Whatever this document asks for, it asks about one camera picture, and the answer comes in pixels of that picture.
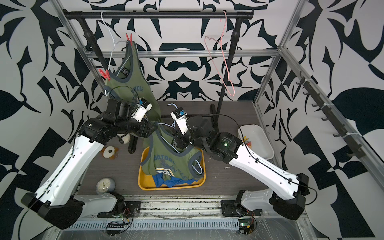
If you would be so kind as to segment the green tank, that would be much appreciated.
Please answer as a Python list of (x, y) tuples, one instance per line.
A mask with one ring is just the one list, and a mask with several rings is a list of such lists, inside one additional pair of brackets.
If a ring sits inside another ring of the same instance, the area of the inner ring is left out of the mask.
[(146, 113), (147, 119), (161, 121), (161, 109), (150, 84), (142, 73), (135, 42), (126, 42), (122, 64), (110, 74), (110, 79), (105, 81), (104, 89), (109, 98), (125, 102), (139, 99), (148, 101), (152, 108)]
[(160, 174), (167, 181), (172, 177), (183, 180), (196, 180), (205, 175), (201, 150), (188, 145), (184, 149), (173, 147), (176, 140), (162, 125), (149, 137), (149, 151), (141, 162), (146, 175)]

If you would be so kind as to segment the blue tank top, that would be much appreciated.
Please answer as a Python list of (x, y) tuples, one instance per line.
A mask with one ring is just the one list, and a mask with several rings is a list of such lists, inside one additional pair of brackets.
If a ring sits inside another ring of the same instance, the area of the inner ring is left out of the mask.
[(197, 186), (202, 183), (205, 178), (201, 178), (199, 180), (191, 179), (191, 180), (182, 180), (179, 178), (171, 177), (170, 180), (164, 180), (163, 174), (157, 174), (152, 176), (155, 187), (160, 188), (189, 188), (193, 186)]

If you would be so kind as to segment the pink wire hanger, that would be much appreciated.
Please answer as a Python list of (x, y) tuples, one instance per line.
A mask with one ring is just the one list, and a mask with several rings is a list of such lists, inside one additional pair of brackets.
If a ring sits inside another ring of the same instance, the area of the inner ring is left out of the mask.
[[(226, 32), (226, 29), (227, 29), (227, 23), (228, 23), (228, 17), (227, 17), (227, 12), (226, 11), (223, 11), (224, 15), (225, 15), (225, 20), (224, 20), (224, 27), (223, 27), (223, 30), (222, 30), (222, 33), (221, 33), (221, 36), (218, 40), (215, 40), (214, 38), (211, 38), (209, 36), (205, 36), (204, 37), (204, 44), (205, 44), (205, 47), (206, 47), (206, 50), (208, 51), (208, 54), (209, 54), (209, 57), (210, 57), (210, 60), (212, 61), (219, 77), (220, 77), (220, 80), (222, 82), (222, 84), (224, 84), (224, 87), (225, 87), (225, 90), (227, 91), (227, 93), (231, 96), (231, 97), (234, 97), (235, 94), (236, 94), (236, 90), (235, 90), (235, 87), (234, 87), (234, 84), (233, 82), (231, 81), (230, 79), (230, 70), (229, 70), (229, 65), (228, 65), (228, 61), (226, 60), (225, 58), (225, 54), (224, 54), (224, 50), (223, 50), (223, 37), (224, 37), (224, 34)], [(220, 46), (219, 50), (221, 52), (221, 55), (223, 57), (223, 60), (224, 60), (224, 64), (225, 64), (225, 70), (224, 70), (224, 73), (225, 74), (228, 74), (228, 78), (227, 80), (230, 82), (231, 84), (231, 87), (232, 87), (232, 92), (230, 92), (230, 90), (228, 89), (228, 86), (226, 83), (224, 83), (224, 76), (223, 76), (223, 72), (222, 71), (219, 71), (218, 67), (216, 66), (215, 62), (214, 62), (214, 59), (211, 55), (211, 51), (210, 49), (208, 48), (208, 45), (207, 45), (207, 41), (215, 41), (216, 43), (218, 43), (218, 45)]]

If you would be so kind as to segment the blue wire hanger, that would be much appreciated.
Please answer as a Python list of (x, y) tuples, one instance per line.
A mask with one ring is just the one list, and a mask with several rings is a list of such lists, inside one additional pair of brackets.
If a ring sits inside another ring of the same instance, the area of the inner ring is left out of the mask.
[[(170, 103), (168, 106), (174, 107), (173, 111), (180, 108), (174, 103)], [(201, 150), (195, 147), (192, 143), (185, 149), (174, 147), (174, 135), (181, 132), (176, 122), (172, 119), (171, 113), (169, 117), (170, 120), (172, 120), (171, 124), (158, 122), (159, 138), (166, 144), (168, 150), (176, 154), (175, 166), (180, 172), (180, 178), (199, 180), (205, 174), (204, 166), (202, 166), (203, 154)]]

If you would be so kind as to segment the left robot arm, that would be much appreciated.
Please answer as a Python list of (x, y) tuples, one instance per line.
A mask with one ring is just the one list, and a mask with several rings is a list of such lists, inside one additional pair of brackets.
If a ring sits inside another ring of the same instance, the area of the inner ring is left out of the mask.
[(41, 187), (22, 197), (22, 204), (61, 230), (90, 215), (123, 213), (126, 205), (118, 193), (76, 196), (73, 192), (94, 157), (111, 139), (125, 134), (148, 138), (157, 129), (154, 122), (145, 119), (152, 107), (145, 99), (109, 99), (106, 111), (80, 126), (68, 154)]

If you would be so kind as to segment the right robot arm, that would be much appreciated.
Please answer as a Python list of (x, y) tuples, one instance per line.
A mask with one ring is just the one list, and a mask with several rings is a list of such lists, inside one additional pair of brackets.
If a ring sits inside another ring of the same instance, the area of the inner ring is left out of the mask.
[(205, 151), (211, 158), (236, 167), (268, 187), (264, 191), (239, 191), (235, 200), (238, 212), (245, 215), (255, 210), (268, 209), (289, 219), (297, 220), (305, 210), (309, 194), (309, 178), (305, 174), (291, 174), (253, 152), (233, 134), (218, 132), (206, 117), (178, 116), (171, 113), (179, 133), (178, 147), (188, 144)]

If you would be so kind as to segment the white plush toy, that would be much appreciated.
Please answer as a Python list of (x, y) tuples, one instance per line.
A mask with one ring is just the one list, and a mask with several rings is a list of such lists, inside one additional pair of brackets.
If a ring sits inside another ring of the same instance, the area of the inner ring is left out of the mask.
[(130, 134), (118, 134), (117, 138), (118, 138), (120, 144), (125, 145), (125, 144), (128, 144), (130, 142), (131, 135)]

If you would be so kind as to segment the brown white plush piece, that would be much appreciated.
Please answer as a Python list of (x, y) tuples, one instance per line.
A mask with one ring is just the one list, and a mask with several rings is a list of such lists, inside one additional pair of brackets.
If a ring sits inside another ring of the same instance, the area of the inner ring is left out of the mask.
[(118, 156), (119, 150), (119, 148), (114, 146), (104, 146), (100, 153), (105, 159), (114, 160)]

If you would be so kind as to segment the yellow plastic tray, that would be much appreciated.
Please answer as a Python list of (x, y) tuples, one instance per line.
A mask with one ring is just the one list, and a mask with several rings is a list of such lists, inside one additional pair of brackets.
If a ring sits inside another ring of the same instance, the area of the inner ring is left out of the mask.
[[(148, 154), (148, 151), (149, 151), (149, 147), (146, 148), (143, 152), (143, 155), (142, 155), (142, 161), (147, 157), (147, 154)], [(203, 156), (203, 160), (202, 160), (202, 163), (203, 163), (203, 166), (204, 166), (204, 172), (205, 172), (205, 175), (203, 178), (205, 178), (206, 180), (206, 171), (205, 171), (205, 160), (204, 160), (204, 156)], [(199, 185), (197, 186), (193, 186), (193, 187), (189, 187), (189, 188), (197, 188), (197, 187), (200, 187), (204, 182), (205, 180), (200, 183)], [(144, 172), (142, 171), (142, 167), (141, 167), (141, 164), (140, 164), (140, 170), (139, 170), (139, 179), (138, 179), (138, 184), (139, 184), (139, 187), (144, 190), (144, 191), (157, 191), (157, 190), (173, 190), (173, 189), (189, 189), (189, 188), (156, 188), (155, 187), (155, 184), (154, 184), (154, 181), (152, 179), (152, 175), (146, 175), (144, 174)]]

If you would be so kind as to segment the small round clock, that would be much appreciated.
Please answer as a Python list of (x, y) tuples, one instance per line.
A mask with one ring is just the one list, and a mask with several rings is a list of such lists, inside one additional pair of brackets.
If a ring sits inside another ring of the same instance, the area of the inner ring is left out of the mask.
[(96, 184), (96, 192), (98, 195), (102, 195), (104, 193), (111, 193), (116, 188), (116, 182), (109, 177), (103, 178), (99, 180)]

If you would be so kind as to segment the white plastic bin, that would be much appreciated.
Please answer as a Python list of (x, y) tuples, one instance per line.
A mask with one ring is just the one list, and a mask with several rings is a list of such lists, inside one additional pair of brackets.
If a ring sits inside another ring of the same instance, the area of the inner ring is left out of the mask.
[(238, 137), (242, 140), (246, 136), (252, 143), (251, 150), (266, 160), (271, 160), (275, 156), (270, 141), (264, 130), (258, 125), (240, 126)]

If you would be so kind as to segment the small circuit board left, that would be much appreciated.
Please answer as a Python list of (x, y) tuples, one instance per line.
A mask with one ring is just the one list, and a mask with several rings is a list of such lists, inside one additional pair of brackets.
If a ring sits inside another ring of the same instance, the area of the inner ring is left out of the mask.
[(122, 234), (127, 231), (133, 223), (133, 218), (131, 219), (122, 219), (121, 222), (112, 221), (106, 225), (105, 233), (108, 236), (114, 236)]

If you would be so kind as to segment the small circuit board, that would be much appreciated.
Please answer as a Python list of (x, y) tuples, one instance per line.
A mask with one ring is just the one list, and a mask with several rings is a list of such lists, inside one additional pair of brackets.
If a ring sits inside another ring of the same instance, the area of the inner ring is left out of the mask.
[(254, 232), (257, 227), (257, 222), (254, 218), (239, 219), (239, 233), (249, 235)]
[(122, 219), (121, 222), (112, 221), (106, 225), (105, 233), (108, 236), (114, 236), (122, 234), (127, 231), (133, 223), (133, 218), (131, 219)]

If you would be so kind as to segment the small circuit board right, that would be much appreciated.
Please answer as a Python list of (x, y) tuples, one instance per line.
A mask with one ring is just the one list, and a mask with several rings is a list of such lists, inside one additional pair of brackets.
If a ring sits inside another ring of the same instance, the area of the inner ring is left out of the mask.
[(257, 227), (257, 222), (254, 218), (239, 219), (239, 233), (249, 235), (254, 232)]

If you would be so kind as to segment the black clothes rack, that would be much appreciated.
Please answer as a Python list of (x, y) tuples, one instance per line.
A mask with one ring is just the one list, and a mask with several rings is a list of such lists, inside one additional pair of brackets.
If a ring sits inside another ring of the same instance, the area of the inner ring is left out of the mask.
[(218, 129), (219, 114), (221, 113), (221, 108), (224, 100), (225, 87), (230, 78), (230, 70), (233, 63), (233, 58), (237, 49), (237, 43), (240, 39), (241, 25), (244, 20), (251, 20), (254, 16), (254, 10), (251, 11), (236, 11), (236, 12), (187, 12), (187, 11), (167, 11), (167, 12), (107, 12), (105, 15), (103, 12), (83, 12), (83, 11), (72, 11), (69, 12), (63, 9), (63, 14), (67, 20), (76, 20), (79, 22), (86, 40), (90, 43), (93, 52), (95, 53), (98, 60), (101, 62), (105, 70), (109, 69), (109, 65), (105, 60), (105, 57), (100, 49), (94, 33), (91, 31), (89, 25), (87, 24), (87, 19), (99, 19), (102, 17), (107, 17), (108, 19), (235, 19), (235, 26), (233, 33), (231, 35), (231, 44), (229, 48), (228, 58), (225, 58), (226, 61), (226, 73), (224, 74), (224, 82), (222, 83), (221, 93), (219, 97), (219, 103), (217, 106), (211, 104), (210, 111), (213, 116), (212, 126), (215, 129)]

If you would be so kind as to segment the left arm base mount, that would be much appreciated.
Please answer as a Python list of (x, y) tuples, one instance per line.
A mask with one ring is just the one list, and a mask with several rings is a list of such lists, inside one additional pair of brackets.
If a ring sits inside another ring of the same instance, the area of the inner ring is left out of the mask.
[(101, 212), (97, 214), (97, 218), (130, 218), (135, 217), (141, 211), (141, 201), (126, 201), (122, 195), (112, 192), (112, 195), (117, 198), (115, 207), (110, 212)]

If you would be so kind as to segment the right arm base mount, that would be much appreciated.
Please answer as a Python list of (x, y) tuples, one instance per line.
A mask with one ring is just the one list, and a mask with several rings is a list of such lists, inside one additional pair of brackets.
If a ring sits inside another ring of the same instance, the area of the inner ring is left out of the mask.
[(221, 200), (222, 215), (228, 218), (244, 217), (254, 214), (261, 216), (262, 209), (247, 210), (241, 205), (241, 199), (246, 191), (240, 190), (235, 200)]

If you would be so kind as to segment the black wall hook rail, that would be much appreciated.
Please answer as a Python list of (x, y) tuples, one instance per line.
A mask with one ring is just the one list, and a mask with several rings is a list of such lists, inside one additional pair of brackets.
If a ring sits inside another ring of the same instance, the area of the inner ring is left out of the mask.
[(306, 90), (304, 95), (311, 96), (315, 101), (312, 107), (323, 112), (325, 117), (322, 118), (322, 121), (330, 122), (337, 131), (333, 136), (343, 139), (349, 147), (350, 151), (347, 153), (347, 156), (357, 157), (358, 159), (366, 157), (368, 155), (367, 150), (363, 147), (362, 141), (359, 140), (360, 134), (349, 126), (336, 105), (325, 95), (315, 80), (306, 78), (303, 72), (300, 72), (299, 76), (300, 80), (297, 84), (302, 85)]

